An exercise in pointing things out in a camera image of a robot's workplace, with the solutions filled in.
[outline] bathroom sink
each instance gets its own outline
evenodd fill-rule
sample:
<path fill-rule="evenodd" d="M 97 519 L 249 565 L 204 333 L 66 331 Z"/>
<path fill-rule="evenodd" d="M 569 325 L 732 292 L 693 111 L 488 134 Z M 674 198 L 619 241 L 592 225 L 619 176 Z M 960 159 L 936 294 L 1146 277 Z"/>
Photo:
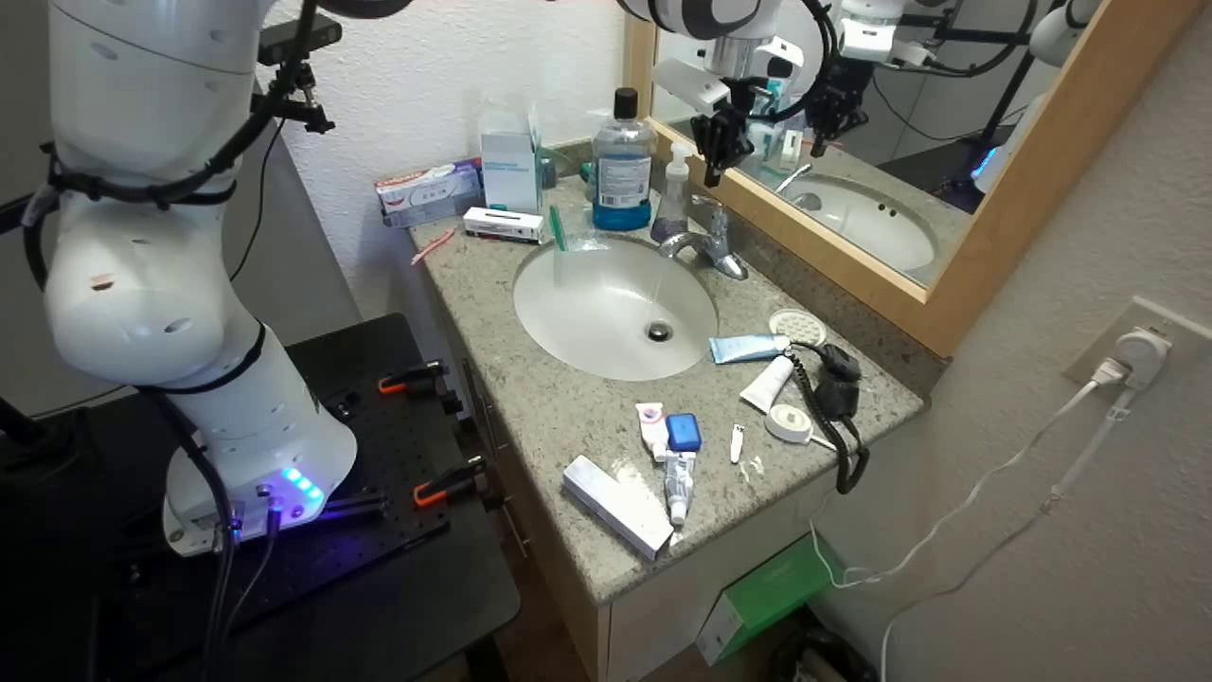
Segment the bathroom sink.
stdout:
<path fill-rule="evenodd" d="M 929 229 L 913 212 L 862 184 L 801 179 L 794 183 L 792 200 L 888 268 L 908 274 L 936 261 Z"/>
<path fill-rule="evenodd" d="M 704 284 L 636 237 L 535 249 L 513 277 L 513 311 L 550 355 L 617 383 L 682 376 L 716 333 Z"/>

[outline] wall outlet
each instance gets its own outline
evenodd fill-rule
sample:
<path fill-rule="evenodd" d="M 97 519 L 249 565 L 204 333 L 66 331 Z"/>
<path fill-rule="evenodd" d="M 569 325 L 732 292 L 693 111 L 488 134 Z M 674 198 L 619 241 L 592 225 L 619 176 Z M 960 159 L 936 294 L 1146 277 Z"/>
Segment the wall outlet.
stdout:
<path fill-rule="evenodd" d="M 1114 325 L 1105 325 L 1105 333 L 1062 376 L 1074 383 L 1088 383 L 1094 363 L 1114 354 L 1117 337 L 1137 325 L 1163 333 L 1168 340 L 1168 354 L 1191 354 L 1200 346 L 1212 349 L 1206 325 L 1198 325 L 1198 321 L 1187 321 L 1152 299 L 1131 294 L 1131 303 L 1120 311 L 1120 318 Z"/>

